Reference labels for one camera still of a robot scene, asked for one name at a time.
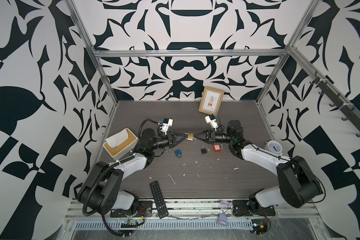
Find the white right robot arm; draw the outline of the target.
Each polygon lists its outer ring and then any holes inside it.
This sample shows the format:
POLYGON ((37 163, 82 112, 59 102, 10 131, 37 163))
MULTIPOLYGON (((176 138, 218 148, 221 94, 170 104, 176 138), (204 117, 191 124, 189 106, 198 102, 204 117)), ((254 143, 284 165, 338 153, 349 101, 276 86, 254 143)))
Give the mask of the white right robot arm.
POLYGON ((212 129, 199 132, 194 137, 206 144, 228 144, 235 157, 277 176, 276 187, 260 190, 249 197, 252 208, 264 209, 283 204, 300 208, 312 203, 313 198, 326 195, 322 182, 313 174, 304 158, 280 156, 257 147, 244 138, 244 129, 238 120, 229 121, 226 130, 213 124, 212 129))

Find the red padlock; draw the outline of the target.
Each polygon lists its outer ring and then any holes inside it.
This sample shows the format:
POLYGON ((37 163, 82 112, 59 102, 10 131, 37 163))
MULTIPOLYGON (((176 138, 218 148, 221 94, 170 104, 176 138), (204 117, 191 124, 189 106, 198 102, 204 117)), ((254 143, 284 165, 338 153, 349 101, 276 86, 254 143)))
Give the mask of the red padlock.
POLYGON ((220 144, 213 144, 214 152, 219 153, 222 151, 222 146, 220 144))

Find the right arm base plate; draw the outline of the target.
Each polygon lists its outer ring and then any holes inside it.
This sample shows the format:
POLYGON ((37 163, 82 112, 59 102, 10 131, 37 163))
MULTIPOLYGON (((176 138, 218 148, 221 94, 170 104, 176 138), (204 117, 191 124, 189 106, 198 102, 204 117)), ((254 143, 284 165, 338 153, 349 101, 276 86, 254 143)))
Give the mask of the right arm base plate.
POLYGON ((262 207, 256 199, 249 200, 233 200, 233 215, 236 217, 274 217, 276 215, 275 208, 262 207))

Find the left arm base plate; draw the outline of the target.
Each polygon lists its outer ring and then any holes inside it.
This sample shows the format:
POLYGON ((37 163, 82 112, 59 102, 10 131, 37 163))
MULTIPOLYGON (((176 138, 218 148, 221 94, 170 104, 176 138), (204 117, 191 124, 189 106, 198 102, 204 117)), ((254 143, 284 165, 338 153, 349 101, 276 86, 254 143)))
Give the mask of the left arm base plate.
POLYGON ((151 217, 152 210, 153 201, 135 201, 128 210, 112 210, 110 216, 111 218, 140 218, 141 216, 151 217))

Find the brass padlock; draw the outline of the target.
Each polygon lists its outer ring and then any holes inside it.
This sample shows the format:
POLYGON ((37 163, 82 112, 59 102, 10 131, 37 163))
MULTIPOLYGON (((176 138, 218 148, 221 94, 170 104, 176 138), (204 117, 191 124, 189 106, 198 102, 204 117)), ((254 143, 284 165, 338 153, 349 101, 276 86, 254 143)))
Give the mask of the brass padlock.
POLYGON ((188 141, 193 141, 194 139, 195 139, 194 134, 193 133, 188 133, 187 140, 188 141))

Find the black padlock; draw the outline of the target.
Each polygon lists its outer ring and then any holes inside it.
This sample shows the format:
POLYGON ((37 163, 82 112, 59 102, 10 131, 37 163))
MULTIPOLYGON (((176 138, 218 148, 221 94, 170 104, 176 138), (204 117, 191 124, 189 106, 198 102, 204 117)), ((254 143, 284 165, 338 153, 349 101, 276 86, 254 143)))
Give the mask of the black padlock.
POLYGON ((201 146, 200 149, 202 154, 207 154, 211 152, 211 150, 206 146, 201 146))

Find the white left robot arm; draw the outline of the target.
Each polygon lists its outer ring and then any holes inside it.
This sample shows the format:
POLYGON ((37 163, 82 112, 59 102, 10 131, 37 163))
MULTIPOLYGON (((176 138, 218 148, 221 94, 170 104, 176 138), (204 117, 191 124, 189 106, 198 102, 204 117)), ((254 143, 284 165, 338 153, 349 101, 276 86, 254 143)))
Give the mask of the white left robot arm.
POLYGON ((134 214, 139 197, 128 191, 121 191, 122 181, 133 173, 147 168, 156 157, 155 150, 175 148, 188 134, 170 131, 156 135, 152 129, 145 129, 133 152, 114 163, 98 162, 83 183, 77 200, 83 204, 82 213, 102 216, 113 210, 134 214))

